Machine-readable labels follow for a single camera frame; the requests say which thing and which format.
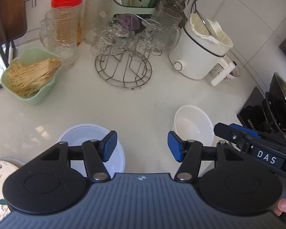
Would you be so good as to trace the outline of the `green utensil holder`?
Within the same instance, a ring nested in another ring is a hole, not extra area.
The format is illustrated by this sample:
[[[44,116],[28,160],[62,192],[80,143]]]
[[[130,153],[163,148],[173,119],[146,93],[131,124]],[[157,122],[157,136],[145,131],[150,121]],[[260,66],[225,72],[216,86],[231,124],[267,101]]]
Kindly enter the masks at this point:
[[[132,5],[129,1],[122,0],[122,4],[119,4],[115,0],[111,0],[108,15],[110,17],[123,14],[152,15],[156,8],[154,0],[132,0]]]

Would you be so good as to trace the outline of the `white electric cooker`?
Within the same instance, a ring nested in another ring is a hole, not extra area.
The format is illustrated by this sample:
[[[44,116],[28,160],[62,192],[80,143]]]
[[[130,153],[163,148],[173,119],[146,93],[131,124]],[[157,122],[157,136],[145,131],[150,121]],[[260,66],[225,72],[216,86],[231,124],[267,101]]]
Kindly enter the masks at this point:
[[[180,39],[169,51],[168,57],[176,72],[192,80],[203,79],[216,65],[220,65],[211,81],[213,86],[217,86],[235,68],[232,62],[224,60],[233,46],[218,22],[196,12],[190,15],[181,29]]]

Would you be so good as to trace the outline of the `red lid plastic jar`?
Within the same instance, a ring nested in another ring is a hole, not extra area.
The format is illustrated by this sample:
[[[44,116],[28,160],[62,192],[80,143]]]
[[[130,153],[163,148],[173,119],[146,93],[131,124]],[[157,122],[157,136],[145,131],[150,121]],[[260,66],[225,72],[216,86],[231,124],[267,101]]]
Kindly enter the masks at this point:
[[[51,0],[52,8],[59,8],[61,11],[64,9],[65,17],[76,15],[77,16],[77,45],[81,44],[82,32],[81,32],[81,9],[83,0]]]

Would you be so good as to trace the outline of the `white ceramic bowl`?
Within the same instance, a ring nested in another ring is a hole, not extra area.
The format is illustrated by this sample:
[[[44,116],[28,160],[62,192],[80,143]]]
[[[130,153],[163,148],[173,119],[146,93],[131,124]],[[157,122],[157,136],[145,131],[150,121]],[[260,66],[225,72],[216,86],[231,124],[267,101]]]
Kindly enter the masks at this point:
[[[177,110],[172,127],[182,140],[194,139],[205,146],[212,146],[213,128],[213,123],[208,115],[193,105],[185,105]]]

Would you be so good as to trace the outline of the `tall textured glass pitcher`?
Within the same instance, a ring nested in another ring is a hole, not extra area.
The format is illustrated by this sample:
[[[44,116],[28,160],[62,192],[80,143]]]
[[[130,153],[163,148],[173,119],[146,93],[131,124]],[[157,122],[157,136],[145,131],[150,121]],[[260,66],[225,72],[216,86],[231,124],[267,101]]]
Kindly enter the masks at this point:
[[[161,7],[156,17],[156,21],[161,24],[162,30],[157,33],[158,48],[161,50],[173,49],[181,35],[178,27],[182,17],[175,10]]]

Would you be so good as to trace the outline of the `green basket with noodles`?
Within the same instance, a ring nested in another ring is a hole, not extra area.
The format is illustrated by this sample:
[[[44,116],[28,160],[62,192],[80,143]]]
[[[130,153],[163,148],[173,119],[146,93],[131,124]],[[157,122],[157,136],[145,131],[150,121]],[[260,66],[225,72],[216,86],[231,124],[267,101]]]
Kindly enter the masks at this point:
[[[27,104],[41,103],[53,88],[62,67],[60,56],[30,48],[13,59],[1,77],[1,85]]]

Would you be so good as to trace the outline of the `brown wooden cutting board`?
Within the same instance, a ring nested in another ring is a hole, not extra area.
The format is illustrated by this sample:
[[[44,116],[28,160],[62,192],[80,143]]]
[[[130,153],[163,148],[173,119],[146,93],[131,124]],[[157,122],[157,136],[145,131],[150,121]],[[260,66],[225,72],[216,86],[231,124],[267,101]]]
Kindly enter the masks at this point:
[[[0,0],[2,21],[8,42],[25,35],[27,31],[27,18],[25,2],[32,2],[36,6],[36,0]]]

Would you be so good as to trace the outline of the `tall clear glass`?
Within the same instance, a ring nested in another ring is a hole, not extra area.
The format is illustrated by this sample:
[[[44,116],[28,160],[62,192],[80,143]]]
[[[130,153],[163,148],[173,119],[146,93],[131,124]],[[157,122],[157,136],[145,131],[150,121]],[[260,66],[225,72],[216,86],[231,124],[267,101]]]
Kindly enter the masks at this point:
[[[83,19],[83,41],[94,45],[107,18],[106,0],[86,0]]]

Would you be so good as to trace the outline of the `white plate orange rim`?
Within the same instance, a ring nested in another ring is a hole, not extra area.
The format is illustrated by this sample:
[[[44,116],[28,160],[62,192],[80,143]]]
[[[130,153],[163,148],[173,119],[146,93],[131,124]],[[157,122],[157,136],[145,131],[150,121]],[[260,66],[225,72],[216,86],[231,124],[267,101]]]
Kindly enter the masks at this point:
[[[22,166],[24,166],[26,164],[24,161],[17,159],[17,158],[14,158],[14,157],[1,157],[0,161],[9,162],[11,164],[14,164],[18,168],[21,168]]]

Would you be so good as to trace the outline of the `translucent plastic bowl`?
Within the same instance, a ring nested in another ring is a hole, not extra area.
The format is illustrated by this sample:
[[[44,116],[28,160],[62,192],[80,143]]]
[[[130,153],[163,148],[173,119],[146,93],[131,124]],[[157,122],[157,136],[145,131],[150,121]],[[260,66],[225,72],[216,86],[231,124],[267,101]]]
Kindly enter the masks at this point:
[[[85,178],[105,172],[109,178],[125,170],[125,153],[116,132],[102,126],[82,123],[70,127],[57,142],[67,142],[70,167]]]

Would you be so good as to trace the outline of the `black wok on stove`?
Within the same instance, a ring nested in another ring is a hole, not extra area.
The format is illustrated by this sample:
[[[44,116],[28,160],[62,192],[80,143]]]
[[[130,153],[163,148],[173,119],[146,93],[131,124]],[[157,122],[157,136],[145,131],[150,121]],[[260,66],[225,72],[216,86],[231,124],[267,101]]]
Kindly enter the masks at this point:
[[[266,111],[274,131],[286,133],[286,82],[275,72],[265,93]]]

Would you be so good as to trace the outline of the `textured glass mug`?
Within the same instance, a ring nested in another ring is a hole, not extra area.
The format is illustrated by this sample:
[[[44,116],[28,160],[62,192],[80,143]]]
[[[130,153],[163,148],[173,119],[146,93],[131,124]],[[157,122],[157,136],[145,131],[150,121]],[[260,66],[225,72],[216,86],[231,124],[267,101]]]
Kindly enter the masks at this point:
[[[74,67],[77,58],[77,16],[65,17],[65,9],[53,8],[40,22],[39,35],[43,46],[60,56],[62,68]]]

